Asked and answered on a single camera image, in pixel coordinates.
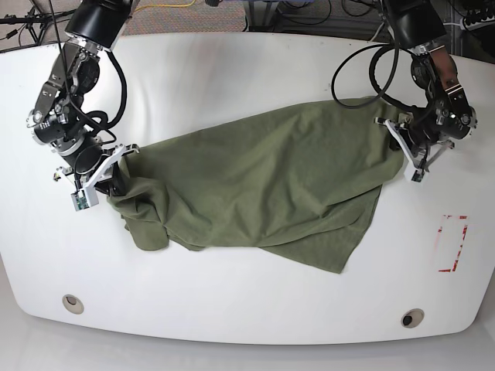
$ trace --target cloth fold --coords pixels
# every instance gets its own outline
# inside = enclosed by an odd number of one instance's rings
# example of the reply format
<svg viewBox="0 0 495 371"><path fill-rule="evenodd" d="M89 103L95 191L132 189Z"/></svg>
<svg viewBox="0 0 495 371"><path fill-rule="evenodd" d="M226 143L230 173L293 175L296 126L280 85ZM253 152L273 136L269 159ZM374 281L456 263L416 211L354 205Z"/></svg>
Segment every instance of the cloth fold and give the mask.
<svg viewBox="0 0 495 371"><path fill-rule="evenodd" d="M260 247L340 273L403 163L374 119L399 113L322 101L155 143L121 160L128 192L108 202L143 250Z"/></svg>

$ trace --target yellow cable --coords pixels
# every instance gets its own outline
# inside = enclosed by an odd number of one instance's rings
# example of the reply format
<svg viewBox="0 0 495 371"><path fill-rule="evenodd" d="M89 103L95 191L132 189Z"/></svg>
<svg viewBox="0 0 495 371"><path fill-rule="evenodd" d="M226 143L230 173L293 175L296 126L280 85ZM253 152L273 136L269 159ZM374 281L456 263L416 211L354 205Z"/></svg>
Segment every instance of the yellow cable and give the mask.
<svg viewBox="0 0 495 371"><path fill-rule="evenodd" d="M164 4L164 5L143 5L139 6L134 10L134 13L140 12L141 10L145 10L147 8L187 8L188 6L194 5L196 0L192 0L189 4Z"/></svg>

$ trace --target white tabletop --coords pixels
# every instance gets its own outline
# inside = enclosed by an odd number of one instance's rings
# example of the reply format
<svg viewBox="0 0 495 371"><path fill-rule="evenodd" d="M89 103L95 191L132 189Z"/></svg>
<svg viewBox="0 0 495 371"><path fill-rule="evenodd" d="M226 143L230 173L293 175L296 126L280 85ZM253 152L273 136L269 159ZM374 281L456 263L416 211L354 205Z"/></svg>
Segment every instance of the white tabletop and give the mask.
<svg viewBox="0 0 495 371"><path fill-rule="evenodd" d="M316 36L178 34L122 38L114 53L128 80L118 140L140 146L275 108L329 100L340 62L365 43ZM26 116L58 51L44 46L0 56L0 252L15 299L31 315L139 335L209 342L373 342L459 332L473 321L495 266L495 67L455 58L479 127L431 168L422 184L402 174L381 194L371 228L344 272L331 274L259 249L189 252L171 243L139 250L120 216L100 198L76 213L63 161L38 146ZM370 56L339 78L342 97L373 93ZM390 94L424 104L401 57ZM381 81L387 58L378 67ZM120 86L105 55L84 110L112 117ZM466 239L456 271L450 268ZM439 238L439 229L443 235ZM84 303L74 315L62 305ZM425 312L417 328L404 313Z"/></svg>

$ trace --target green cloth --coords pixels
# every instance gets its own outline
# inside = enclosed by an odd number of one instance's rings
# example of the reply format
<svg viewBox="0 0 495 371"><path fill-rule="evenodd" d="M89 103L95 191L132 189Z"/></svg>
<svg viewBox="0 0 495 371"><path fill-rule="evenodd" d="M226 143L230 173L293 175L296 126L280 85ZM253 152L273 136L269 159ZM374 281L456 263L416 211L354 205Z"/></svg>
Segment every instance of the green cloth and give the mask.
<svg viewBox="0 0 495 371"><path fill-rule="evenodd" d="M398 114L298 104L149 145L122 159L128 193L109 203L143 250L260 247L340 273L402 166L374 123Z"/></svg>

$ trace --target metal grommet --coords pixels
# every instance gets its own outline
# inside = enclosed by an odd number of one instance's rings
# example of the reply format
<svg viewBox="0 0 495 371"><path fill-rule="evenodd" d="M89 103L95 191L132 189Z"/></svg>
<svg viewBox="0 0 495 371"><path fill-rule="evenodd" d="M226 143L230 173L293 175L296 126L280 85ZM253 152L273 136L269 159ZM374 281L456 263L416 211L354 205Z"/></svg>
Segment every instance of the metal grommet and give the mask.
<svg viewBox="0 0 495 371"><path fill-rule="evenodd" d="M417 327L425 317L421 309L412 309L402 316L401 325L405 328Z"/></svg>
<svg viewBox="0 0 495 371"><path fill-rule="evenodd" d="M65 295L62 304L67 311L75 315L80 315L84 311L83 302L73 295Z"/></svg>

